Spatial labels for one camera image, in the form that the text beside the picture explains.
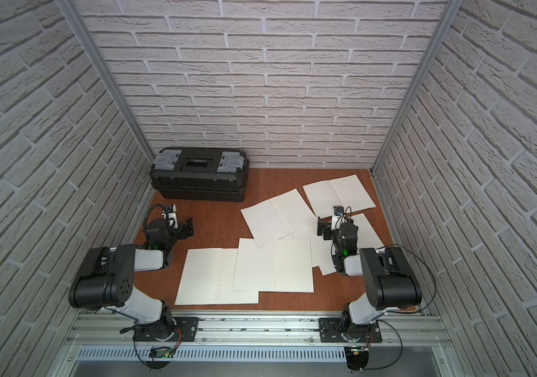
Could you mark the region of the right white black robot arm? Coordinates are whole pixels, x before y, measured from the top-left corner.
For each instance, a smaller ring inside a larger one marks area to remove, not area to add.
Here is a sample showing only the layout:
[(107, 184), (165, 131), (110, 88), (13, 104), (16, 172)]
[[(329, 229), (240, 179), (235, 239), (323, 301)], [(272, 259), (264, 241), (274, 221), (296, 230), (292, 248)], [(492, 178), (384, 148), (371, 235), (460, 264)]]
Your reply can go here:
[(346, 337), (360, 338), (383, 315), (421, 303), (422, 289), (401, 248), (360, 248), (359, 227), (344, 215), (330, 222), (319, 218), (317, 235), (331, 242), (330, 256), (337, 273), (364, 279), (364, 294), (348, 303), (340, 315)]

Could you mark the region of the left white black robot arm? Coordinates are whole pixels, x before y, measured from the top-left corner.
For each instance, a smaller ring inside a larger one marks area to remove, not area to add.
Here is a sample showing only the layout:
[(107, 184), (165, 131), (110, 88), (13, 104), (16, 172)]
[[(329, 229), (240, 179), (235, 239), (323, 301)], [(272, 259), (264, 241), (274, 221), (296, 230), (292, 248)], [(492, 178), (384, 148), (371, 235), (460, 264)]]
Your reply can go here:
[(91, 248), (86, 254), (67, 294), (77, 309), (108, 310), (133, 320), (124, 331), (136, 331), (147, 338), (167, 339), (176, 324), (169, 306), (152, 298), (134, 284), (136, 272), (169, 268), (172, 249), (179, 240), (194, 235), (191, 218), (179, 226), (174, 220), (158, 218), (145, 228), (141, 248), (123, 244), (115, 248)]

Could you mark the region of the purple cover notebook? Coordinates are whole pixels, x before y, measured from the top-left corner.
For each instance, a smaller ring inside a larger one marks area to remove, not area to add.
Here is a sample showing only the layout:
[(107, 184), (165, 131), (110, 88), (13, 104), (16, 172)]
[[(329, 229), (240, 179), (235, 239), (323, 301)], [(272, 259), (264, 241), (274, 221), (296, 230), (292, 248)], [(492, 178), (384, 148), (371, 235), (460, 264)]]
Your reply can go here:
[(280, 240), (317, 221), (317, 216), (296, 188), (244, 208), (241, 214), (258, 247)]

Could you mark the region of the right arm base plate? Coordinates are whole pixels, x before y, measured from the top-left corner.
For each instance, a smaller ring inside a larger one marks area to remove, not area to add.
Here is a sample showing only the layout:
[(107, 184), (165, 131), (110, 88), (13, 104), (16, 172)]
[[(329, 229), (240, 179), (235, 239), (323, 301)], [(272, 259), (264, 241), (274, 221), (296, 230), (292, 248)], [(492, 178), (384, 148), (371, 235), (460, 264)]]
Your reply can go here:
[(340, 318), (322, 317), (318, 320), (320, 342), (381, 343), (382, 333), (377, 323), (355, 325), (342, 323)]

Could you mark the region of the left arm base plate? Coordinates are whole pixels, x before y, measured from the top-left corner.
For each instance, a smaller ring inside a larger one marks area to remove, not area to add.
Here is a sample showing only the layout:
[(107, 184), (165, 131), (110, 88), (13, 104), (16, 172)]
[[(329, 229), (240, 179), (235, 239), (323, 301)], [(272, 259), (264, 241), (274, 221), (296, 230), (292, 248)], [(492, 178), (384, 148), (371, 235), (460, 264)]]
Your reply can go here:
[(165, 328), (163, 325), (149, 324), (138, 326), (133, 339), (136, 342), (193, 342), (199, 325), (199, 317), (174, 317), (174, 323)]

